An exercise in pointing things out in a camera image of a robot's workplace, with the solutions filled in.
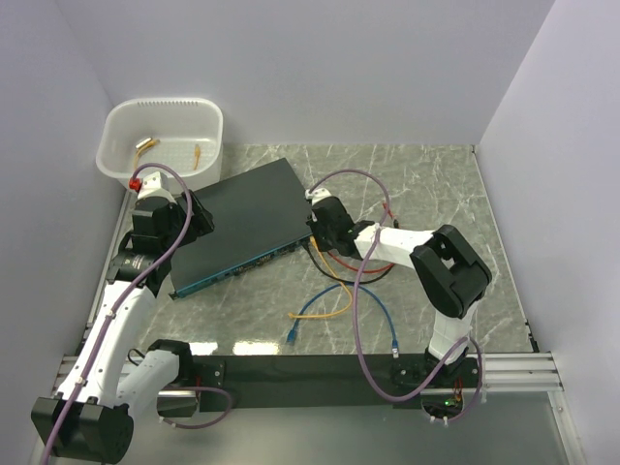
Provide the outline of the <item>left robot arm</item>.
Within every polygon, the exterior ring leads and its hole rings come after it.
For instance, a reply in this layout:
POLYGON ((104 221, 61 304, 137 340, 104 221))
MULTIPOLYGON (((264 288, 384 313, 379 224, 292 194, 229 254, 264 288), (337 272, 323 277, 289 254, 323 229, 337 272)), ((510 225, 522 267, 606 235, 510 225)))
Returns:
POLYGON ((164 188, 140 189, 132 222, 109 263, 101 307, 75 365, 51 397, 33 406, 43 464, 53 457, 118 463, 143 409, 165 387, 196 380, 190 346, 180 341, 156 341, 127 377, 121 372, 174 252, 212 233, 212 215, 191 191, 175 198, 164 188))

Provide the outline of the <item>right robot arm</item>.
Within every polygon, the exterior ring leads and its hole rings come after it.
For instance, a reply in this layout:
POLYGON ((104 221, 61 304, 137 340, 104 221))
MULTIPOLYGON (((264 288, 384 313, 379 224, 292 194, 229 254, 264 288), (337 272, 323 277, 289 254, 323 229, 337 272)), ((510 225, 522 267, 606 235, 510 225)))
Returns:
POLYGON ((491 283, 492 273, 456 227, 436 231, 409 231, 380 226, 372 221, 354 222, 343 203, 328 190, 307 194, 311 204, 308 225, 322 252, 361 261, 383 261, 413 269, 436 309, 433 334, 427 347, 426 375, 438 387, 450 385, 460 374, 461 344, 468 335, 478 301, 491 283))

